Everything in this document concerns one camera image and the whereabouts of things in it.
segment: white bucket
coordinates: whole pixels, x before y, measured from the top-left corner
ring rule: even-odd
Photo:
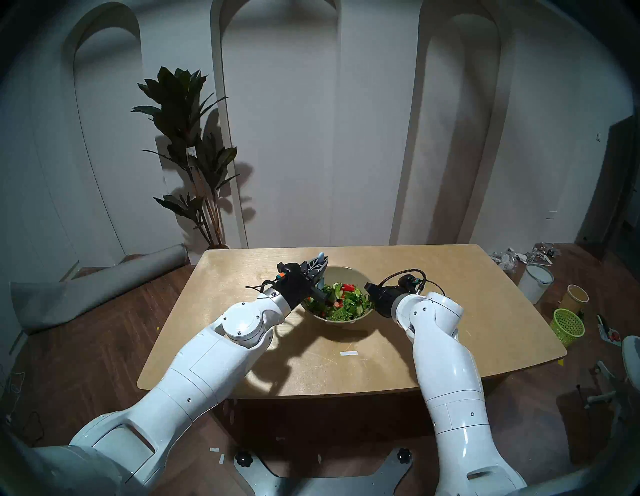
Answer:
[[[537,264],[527,265],[518,288],[534,305],[540,300],[554,281],[554,275],[545,267]]]

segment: white chair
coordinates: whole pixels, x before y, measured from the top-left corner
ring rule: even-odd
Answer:
[[[585,408],[593,403],[613,403],[614,417],[611,424],[611,437],[616,434],[618,421],[626,422],[633,414],[634,409],[630,398],[640,392],[640,337],[627,336],[622,342],[622,361],[625,364],[627,377],[621,381],[606,368],[601,360],[596,363],[596,373],[609,382],[612,390],[599,396],[589,396]]]

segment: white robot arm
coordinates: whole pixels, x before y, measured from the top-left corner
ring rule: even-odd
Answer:
[[[525,487],[493,443],[476,362],[457,341],[462,307],[435,292],[405,292],[412,287],[411,281],[402,287],[366,286],[376,310],[391,316],[413,343],[415,370],[438,445],[436,494],[505,495]]]
[[[69,446],[24,452],[36,475],[68,493],[148,492],[178,438],[224,400],[263,354],[273,338],[271,328],[307,296],[326,298],[318,289],[326,265],[323,253],[300,265],[279,264],[280,273],[263,282],[255,301],[232,305],[193,337],[134,406],[94,419]],[[407,275],[397,286],[368,283],[365,288],[376,311],[393,318],[413,343],[438,445],[436,494],[505,495],[523,488],[524,480],[495,448],[476,363],[456,340],[463,309],[435,292],[421,296],[425,281]]]
[[[143,399],[92,420],[69,446],[37,449],[31,459],[38,475],[70,493],[148,492],[178,438],[227,398],[267,349],[272,327],[307,296],[326,298],[317,286],[324,284],[327,261],[320,253],[300,265],[278,264],[278,276],[262,283],[256,300],[232,305],[194,336]]]

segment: salad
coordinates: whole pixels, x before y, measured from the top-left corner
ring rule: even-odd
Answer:
[[[332,286],[324,285],[323,292],[328,296],[331,305],[325,306],[323,302],[306,298],[302,306],[318,317],[328,321],[344,322],[357,319],[364,312],[373,308],[373,302],[369,295],[353,284],[337,282]]]

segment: metal base plate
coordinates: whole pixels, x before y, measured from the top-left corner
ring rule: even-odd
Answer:
[[[380,468],[370,476],[317,477],[294,479],[273,475],[254,454],[249,467],[238,464],[236,470],[249,483],[255,496],[393,496],[396,486],[413,465],[413,456],[408,449],[394,449]]]

